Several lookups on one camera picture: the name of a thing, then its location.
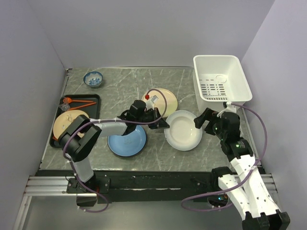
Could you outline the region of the white fluted deep plate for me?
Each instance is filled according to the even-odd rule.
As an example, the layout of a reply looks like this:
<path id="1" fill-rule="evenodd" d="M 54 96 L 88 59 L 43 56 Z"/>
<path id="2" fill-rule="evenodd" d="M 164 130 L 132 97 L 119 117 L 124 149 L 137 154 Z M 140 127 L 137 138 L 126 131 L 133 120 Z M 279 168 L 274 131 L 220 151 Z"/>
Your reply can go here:
<path id="1" fill-rule="evenodd" d="M 197 147 L 202 138 L 202 130 L 195 127 L 195 118 L 189 111 L 178 110 L 166 119 L 170 128 L 166 128 L 164 134 L 171 147 L 179 151 L 189 151 Z"/>

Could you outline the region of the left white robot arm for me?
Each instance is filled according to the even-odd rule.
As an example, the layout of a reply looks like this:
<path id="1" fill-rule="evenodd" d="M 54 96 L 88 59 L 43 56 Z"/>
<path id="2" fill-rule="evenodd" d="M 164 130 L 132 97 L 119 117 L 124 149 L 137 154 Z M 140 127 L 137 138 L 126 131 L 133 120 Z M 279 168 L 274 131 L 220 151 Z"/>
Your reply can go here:
<path id="1" fill-rule="evenodd" d="M 95 187 L 95 173 L 89 162 L 89 154 L 99 137 L 126 136 L 138 125 L 150 129 L 170 128 L 163 114 L 154 106 L 155 99 L 135 100 L 129 109 L 112 119 L 89 119 L 77 116 L 58 137 L 63 156 L 71 164 L 78 187 L 88 193 Z"/>

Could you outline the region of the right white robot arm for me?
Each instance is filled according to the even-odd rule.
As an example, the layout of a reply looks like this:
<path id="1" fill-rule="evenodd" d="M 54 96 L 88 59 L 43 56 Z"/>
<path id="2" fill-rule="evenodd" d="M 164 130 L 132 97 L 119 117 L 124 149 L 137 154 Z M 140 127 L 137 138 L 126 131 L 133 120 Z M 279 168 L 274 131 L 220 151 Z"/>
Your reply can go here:
<path id="1" fill-rule="evenodd" d="M 207 134 L 217 136 L 239 180 L 228 167 L 212 170 L 211 188 L 225 193 L 242 218 L 245 230 L 285 230 L 290 224 L 287 212 L 282 212 L 270 196 L 257 168 L 249 142 L 241 137 L 240 117 L 233 112 L 218 114 L 210 108 L 194 119 L 195 127 L 204 122 Z"/>

